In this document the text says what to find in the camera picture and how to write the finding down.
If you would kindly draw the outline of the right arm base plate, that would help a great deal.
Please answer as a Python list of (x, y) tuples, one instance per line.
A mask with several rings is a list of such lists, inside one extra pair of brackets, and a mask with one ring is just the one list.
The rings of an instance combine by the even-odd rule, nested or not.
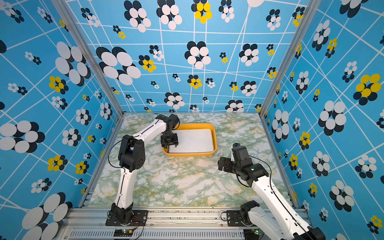
[(262, 227), (267, 220), (256, 211), (227, 210), (226, 218), (229, 227)]

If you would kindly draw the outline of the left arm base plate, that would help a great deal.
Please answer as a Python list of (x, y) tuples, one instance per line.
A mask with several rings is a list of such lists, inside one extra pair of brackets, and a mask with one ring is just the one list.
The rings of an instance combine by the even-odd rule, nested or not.
[(128, 212), (124, 213), (121, 218), (118, 218), (111, 210), (109, 210), (107, 212), (107, 220), (105, 225), (109, 227), (145, 226), (148, 213), (149, 211), (147, 210), (128, 210)]

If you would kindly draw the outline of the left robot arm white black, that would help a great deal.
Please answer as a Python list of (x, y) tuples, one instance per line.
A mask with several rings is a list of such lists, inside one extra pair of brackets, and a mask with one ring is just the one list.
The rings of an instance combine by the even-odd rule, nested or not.
[(146, 128), (133, 135), (124, 135), (120, 141), (118, 154), (121, 170), (120, 183), (115, 201), (109, 211), (109, 219), (121, 225), (133, 221), (133, 191), (139, 169), (146, 160), (145, 146), (157, 136), (161, 137), (162, 148), (179, 144), (178, 136), (173, 131), (180, 125), (177, 115), (158, 114)]

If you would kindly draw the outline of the yellow framed whiteboard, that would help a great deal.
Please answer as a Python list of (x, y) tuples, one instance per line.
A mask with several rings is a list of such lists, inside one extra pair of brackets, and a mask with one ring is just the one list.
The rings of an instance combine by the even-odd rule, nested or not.
[(169, 146), (170, 154), (191, 154), (213, 152), (214, 141), (210, 129), (177, 130), (178, 145)]

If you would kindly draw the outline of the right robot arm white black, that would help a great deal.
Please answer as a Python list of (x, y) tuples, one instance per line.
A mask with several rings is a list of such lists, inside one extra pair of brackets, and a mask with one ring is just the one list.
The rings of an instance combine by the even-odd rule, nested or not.
[(218, 169), (235, 174), (244, 179), (263, 200), (273, 217), (270, 217), (259, 203), (249, 201), (241, 205), (239, 213), (234, 217), (227, 213), (228, 224), (239, 223), (244, 227), (257, 226), (271, 240), (325, 240), (326, 236), (320, 228), (308, 224), (284, 199), (272, 181), (267, 170), (252, 160), (232, 161), (221, 157)]

